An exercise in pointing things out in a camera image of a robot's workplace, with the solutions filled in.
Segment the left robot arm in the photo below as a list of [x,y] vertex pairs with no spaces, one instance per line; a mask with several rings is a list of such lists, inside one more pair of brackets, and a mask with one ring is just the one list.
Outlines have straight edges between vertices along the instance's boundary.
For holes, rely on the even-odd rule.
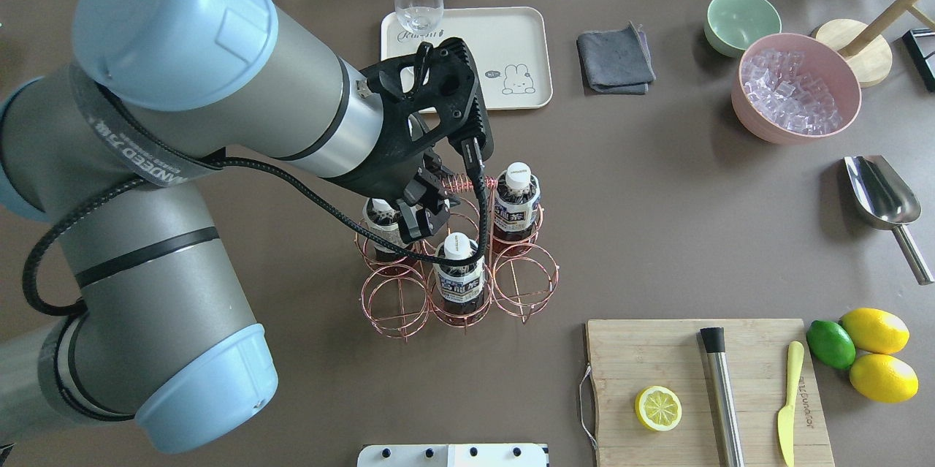
[[56,323],[2,344],[2,444],[133,420],[164,453],[230,433],[278,388],[196,179],[240,145],[446,217],[432,147],[478,88],[453,51],[364,71],[272,0],[79,0],[69,64],[2,104],[2,205],[50,231],[23,269]]

